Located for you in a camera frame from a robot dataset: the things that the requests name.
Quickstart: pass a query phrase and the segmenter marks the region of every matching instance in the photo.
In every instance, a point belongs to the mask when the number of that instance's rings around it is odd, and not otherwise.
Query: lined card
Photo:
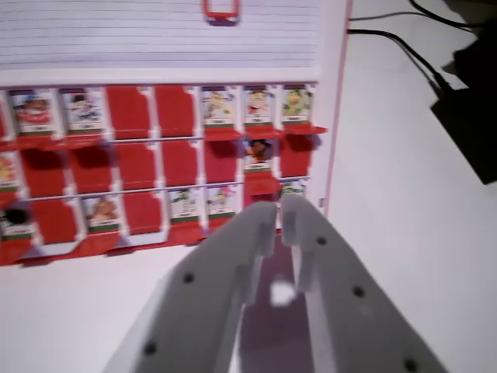
[[[241,4],[235,26],[212,26],[202,0],[0,0],[0,69],[314,64],[318,0]]]

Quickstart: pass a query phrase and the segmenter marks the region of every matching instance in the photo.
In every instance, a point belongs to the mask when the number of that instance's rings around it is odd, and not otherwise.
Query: black cable
[[[436,21],[439,21],[441,23],[445,23],[446,25],[453,26],[453,27],[469,27],[470,29],[478,28],[478,27],[483,27],[485,25],[485,22],[482,23],[463,23],[463,22],[455,22],[451,21],[450,19],[443,18],[438,16],[437,14],[430,12],[428,9],[423,8],[421,5],[419,5],[415,0],[408,0],[411,5],[419,10],[421,13],[426,14],[428,17],[435,19]]]
[[[421,12],[393,12],[393,13],[386,13],[386,14],[379,14],[377,16],[369,16],[369,17],[353,17],[349,18],[349,21],[354,22],[354,21],[372,21],[374,19],[383,19],[383,18],[389,18],[389,17],[395,17],[395,16],[421,16],[421,17],[426,17],[428,19],[432,19],[434,21],[438,21],[438,19],[434,19],[432,16],[428,16],[425,13]],[[466,31],[467,33],[470,33],[471,31],[468,29],[465,29],[464,27],[461,26],[454,26],[454,25],[448,25],[455,27],[456,29]]]
[[[394,33],[389,33],[387,31],[380,30],[363,30],[363,29],[349,29],[347,30],[349,35],[378,35],[381,37],[387,37],[390,40],[396,41],[398,44],[402,45],[402,47],[408,51],[415,59],[417,59],[422,65],[424,65],[433,75],[436,84],[440,87],[443,92],[452,91],[449,83],[442,77],[442,75],[435,70],[435,68],[429,64],[427,60],[425,60],[418,52],[409,46],[406,42],[403,41],[402,38],[398,37]]]

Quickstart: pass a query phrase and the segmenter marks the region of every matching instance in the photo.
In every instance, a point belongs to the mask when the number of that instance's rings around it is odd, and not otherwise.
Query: white table
[[[423,4],[461,20],[442,2]],[[353,15],[401,10],[411,9],[356,0]],[[353,26],[397,33],[436,67],[474,38],[416,16]],[[431,114],[435,99],[394,42],[349,39],[330,219],[449,371],[487,373],[497,366],[497,191]],[[190,250],[0,268],[0,371],[100,372],[156,281]]]
[[[443,2],[419,3],[462,20]],[[357,0],[353,15],[402,10],[411,9]],[[473,40],[418,16],[351,27],[396,33],[439,71]],[[497,366],[497,189],[480,183],[429,110],[435,100],[395,42],[350,37],[330,219],[447,369],[484,373]]]

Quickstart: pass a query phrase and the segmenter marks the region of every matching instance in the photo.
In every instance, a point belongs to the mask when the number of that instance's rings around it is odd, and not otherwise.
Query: character card
[[[0,211],[0,227],[2,228],[2,240],[30,239],[34,229],[28,204],[16,201]]]
[[[283,87],[283,124],[307,123],[310,117],[312,94],[305,85]]]
[[[233,186],[207,188],[209,218],[231,218],[236,214],[236,190]]]
[[[264,139],[244,140],[245,146],[245,172],[257,173],[271,170],[271,148],[270,142]]]
[[[102,90],[98,88],[61,89],[69,134],[101,132],[103,126]]]
[[[276,206],[278,207],[277,211],[277,217],[276,217],[276,229],[281,228],[281,203],[280,203],[280,198],[284,194],[290,194],[290,193],[295,193],[300,196],[305,195],[305,186],[306,186],[307,180],[285,180],[282,181],[282,187],[280,192],[278,193],[277,199],[276,199]]]
[[[169,192],[171,202],[171,223],[198,220],[196,209],[196,192],[193,188],[172,190]]]
[[[102,195],[82,200],[89,232],[119,229],[118,196]]]
[[[230,127],[235,122],[235,97],[225,87],[203,87],[203,117],[209,128]]]
[[[285,180],[281,184],[280,197],[287,193],[295,193],[300,196],[305,194],[305,180]]]
[[[245,126],[266,126],[271,124],[271,93],[265,85],[246,86]]]
[[[12,152],[0,153],[0,193],[14,192],[19,188],[14,157]]]
[[[47,89],[11,91],[9,94],[19,134],[51,134],[54,131]]]

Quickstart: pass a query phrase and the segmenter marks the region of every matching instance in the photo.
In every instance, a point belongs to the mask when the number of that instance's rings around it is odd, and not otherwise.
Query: white plastic frame
[[[309,182],[306,190],[308,200],[327,213],[330,192],[332,159],[335,144],[335,129],[339,119],[339,96],[344,65],[347,16],[351,0],[320,0],[318,25],[318,53],[315,65],[310,68],[67,68],[67,69],[26,69],[0,71],[0,87],[3,89],[26,88],[37,86],[67,85],[105,85],[105,84],[183,84],[183,85],[247,85],[272,83],[316,82],[315,99],[311,118],[313,125],[325,127],[328,132],[316,135],[318,146],[313,151],[309,169]],[[203,122],[198,107],[199,91],[196,88],[197,122],[194,137],[202,136]],[[237,124],[242,125],[242,97],[238,95]],[[152,122],[157,129],[155,110],[151,110]],[[104,109],[106,120],[109,119],[108,108]],[[7,127],[13,130],[12,123],[4,118]],[[281,128],[280,108],[274,110],[274,126]],[[202,149],[197,149],[203,157]],[[236,181],[241,182],[241,164],[237,167]],[[201,187],[203,177],[196,187]]]

